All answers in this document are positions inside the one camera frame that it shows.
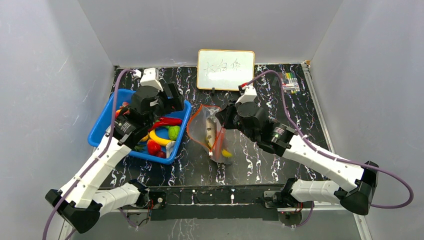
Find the clear orange zip bag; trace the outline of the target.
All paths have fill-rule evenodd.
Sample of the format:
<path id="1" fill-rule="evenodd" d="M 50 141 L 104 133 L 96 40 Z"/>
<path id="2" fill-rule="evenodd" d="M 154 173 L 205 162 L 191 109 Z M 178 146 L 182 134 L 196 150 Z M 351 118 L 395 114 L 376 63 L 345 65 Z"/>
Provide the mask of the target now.
<path id="1" fill-rule="evenodd" d="M 221 108 L 218 106 L 202 104 L 199 109 L 191 116 L 186 127 L 186 132 L 191 140 L 195 141 L 203 147 L 210 160 L 218 164 L 229 165 L 232 163 L 233 153 L 229 149 L 230 140 L 228 138 L 227 130 L 221 126 L 220 122 L 215 116 L 215 114 L 219 111 L 221 111 Z M 215 118 L 216 120 L 216 139 L 212 149 L 208 147 L 206 142 L 206 119 L 211 117 Z M 232 157 L 223 157 L 221 154 L 222 149 L 232 153 Z"/>

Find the grey toy fish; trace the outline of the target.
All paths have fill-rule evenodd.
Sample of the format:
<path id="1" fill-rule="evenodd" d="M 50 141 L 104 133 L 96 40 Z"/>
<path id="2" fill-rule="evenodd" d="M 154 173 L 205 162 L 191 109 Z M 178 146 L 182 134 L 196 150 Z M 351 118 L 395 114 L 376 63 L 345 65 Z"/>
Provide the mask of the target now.
<path id="1" fill-rule="evenodd" d="M 206 123 L 206 143 L 210 149 L 213 148 L 216 141 L 217 123 L 214 117 L 209 117 Z"/>

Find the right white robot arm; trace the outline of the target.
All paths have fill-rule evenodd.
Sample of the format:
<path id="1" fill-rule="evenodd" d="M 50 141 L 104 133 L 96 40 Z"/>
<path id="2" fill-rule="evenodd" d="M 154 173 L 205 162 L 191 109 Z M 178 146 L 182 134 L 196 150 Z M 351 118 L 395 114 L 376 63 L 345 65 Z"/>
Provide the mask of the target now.
<path id="1" fill-rule="evenodd" d="M 372 162 L 366 168 L 319 154 L 319 146 L 308 146 L 293 128 L 269 119 L 255 102 L 231 102 L 215 117 L 224 129 L 240 131 L 265 152 L 298 162 L 328 178 L 290 178 L 273 198 L 274 203 L 295 207 L 303 202 L 328 202 L 357 215 L 369 213 L 377 186 L 377 164 Z"/>

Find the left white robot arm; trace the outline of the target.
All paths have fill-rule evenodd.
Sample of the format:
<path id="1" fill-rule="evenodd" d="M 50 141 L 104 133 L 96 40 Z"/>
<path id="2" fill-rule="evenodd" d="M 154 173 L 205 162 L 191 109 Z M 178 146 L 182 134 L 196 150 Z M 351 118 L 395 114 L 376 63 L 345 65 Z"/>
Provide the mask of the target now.
<path id="1" fill-rule="evenodd" d="M 144 208 L 149 203 L 147 187 L 131 180 L 121 187 L 98 192 L 116 165 L 148 134 L 159 118 L 185 108 L 185 97 L 176 83 L 168 84 L 170 95 L 153 86 L 141 86 L 119 114 L 112 110 L 111 122 L 98 148 L 76 175 L 60 189 L 50 189 L 45 199 L 76 232 L 90 230 L 106 213 L 126 205 Z"/>

